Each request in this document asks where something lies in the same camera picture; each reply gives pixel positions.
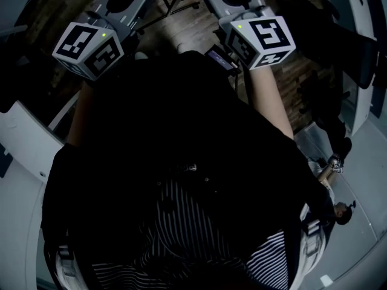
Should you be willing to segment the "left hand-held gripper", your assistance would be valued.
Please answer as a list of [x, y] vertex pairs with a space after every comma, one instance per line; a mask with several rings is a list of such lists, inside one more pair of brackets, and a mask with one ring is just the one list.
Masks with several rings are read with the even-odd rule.
[[70, 22], [52, 56], [66, 69], [90, 81], [111, 69], [125, 51], [122, 43], [134, 35], [135, 21], [153, 0], [96, 0], [109, 16], [86, 11]]

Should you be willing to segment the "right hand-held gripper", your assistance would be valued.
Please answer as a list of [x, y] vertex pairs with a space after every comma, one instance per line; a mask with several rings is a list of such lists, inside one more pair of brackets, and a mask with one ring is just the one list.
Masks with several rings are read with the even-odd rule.
[[265, 0], [231, 0], [235, 5], [255, 8], [242, 11], [225, 0], [204, 0], [225, 32], [224, 46], [235, 53], [249, 70], [283, 62], [296, 45], [282, 16], [276, 16]]

